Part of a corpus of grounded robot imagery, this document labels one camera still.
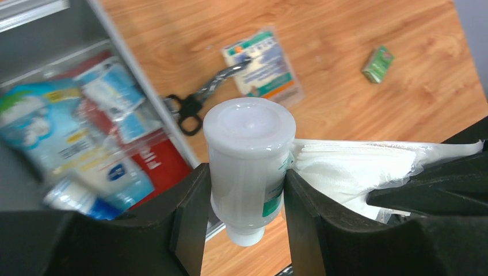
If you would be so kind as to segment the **white medicine bottle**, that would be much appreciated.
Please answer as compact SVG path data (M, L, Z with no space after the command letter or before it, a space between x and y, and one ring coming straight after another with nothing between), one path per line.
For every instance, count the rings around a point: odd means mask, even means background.
M257 244L283 205L296 123L283 106L264 98L236 98L205 116L211 206L230 240Z

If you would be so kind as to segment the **red first aid pouch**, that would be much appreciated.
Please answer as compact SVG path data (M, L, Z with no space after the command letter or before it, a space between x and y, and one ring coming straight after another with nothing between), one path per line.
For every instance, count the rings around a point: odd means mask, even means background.
M98 56L103 52L113 55L110 51L102 51L94 56ZM74 79L73 72L77 71L76 68L79 64L57 75L57 78ZM155 117L162 122L154 112L152 106L151 109ZM99 110L96 104L90 100L87 95L77 112L82 118L88 120L89 123L94 124L103 134L107 135L111 142L115 142L123 152L129 156L142 171L144 171L150 180L154 190L144 196L141 200L138 200L135 205L132 205L132 209L149 202L149 200L169 190L190 173L190 165L187 164L173 143L169 140L168 135L163 130L163 125L161 129L154 131L143 138L137 139L129 144L122 144L115 131L115 125L109 121L107 115Z

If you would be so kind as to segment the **black handled scissors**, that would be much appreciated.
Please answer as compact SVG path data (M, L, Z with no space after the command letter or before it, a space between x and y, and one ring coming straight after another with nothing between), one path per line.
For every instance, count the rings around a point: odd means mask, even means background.
M185 98L181 98L176 94L169 94L165 97L160 96L160 99L169 109L170 114L184 135L194 136L200 131L203 127L203 119L199 116L199 112L206 100L215 93L223 82L245 70L252 60L250 56L245 55L239 63L220 70L198 91L189 94ZM184 121L189 118L197 122L197 125L190 130L184 127Z

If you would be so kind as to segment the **white gauze packet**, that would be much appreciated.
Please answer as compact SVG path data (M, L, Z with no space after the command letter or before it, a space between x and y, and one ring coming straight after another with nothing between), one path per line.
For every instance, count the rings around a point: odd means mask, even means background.
M313 188L346 208L386 223L411 213L367 203L376 189L406 186L427 168L482 151L484 142L437 144L407 141L343 141L296 139L291 153L294 169Z

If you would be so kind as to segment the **small green packet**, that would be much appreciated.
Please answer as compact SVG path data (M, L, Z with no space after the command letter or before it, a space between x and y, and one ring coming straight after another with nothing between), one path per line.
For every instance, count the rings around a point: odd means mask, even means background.
M370 83L382 83L394 59L389 49L381 45L373 50L361 72Z

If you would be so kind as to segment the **blue white small bottle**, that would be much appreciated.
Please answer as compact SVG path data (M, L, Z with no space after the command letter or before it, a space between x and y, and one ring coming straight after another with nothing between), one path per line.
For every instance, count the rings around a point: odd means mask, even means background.
M45 194L43 204L54 209L77 211L95 220L113 220L123 212L69 178L53 185Z

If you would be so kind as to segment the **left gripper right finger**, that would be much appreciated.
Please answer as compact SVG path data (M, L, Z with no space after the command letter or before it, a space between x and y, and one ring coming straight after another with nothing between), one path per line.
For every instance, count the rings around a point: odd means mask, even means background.
M351 211L294 170L285 215L295 275L486 275L486 217L415 218L396 226Z

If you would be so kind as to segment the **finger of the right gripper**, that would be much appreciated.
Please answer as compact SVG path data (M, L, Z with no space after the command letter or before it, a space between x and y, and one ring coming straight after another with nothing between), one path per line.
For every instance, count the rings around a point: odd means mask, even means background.
M434 216L487 216L487 145L425 169L402 187L374 190L369 205Z

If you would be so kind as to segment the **blue cotton pouch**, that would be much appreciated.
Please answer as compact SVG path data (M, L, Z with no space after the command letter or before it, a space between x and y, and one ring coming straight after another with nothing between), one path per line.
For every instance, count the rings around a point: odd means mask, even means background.
M1 138L45 181L73 181L127 210L154 185L113 139L77 115L82 101L82 89L71 79L18 85L1 96Z

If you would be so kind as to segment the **bandage strip box pack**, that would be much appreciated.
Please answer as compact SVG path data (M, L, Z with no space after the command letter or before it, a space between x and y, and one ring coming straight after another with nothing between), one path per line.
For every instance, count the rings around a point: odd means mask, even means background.
M276 29L257 33L221 49L224 62L234 66L250 58L246 68L234 76L239 92L247 97L266 98L290 107L304 98L302 86L283 50Z

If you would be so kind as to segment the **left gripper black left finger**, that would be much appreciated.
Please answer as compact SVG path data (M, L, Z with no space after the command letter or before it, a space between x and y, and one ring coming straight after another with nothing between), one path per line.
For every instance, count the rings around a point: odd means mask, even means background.
M200 275L211 181L203 163L111 221L74 211L1 213L2 275Z

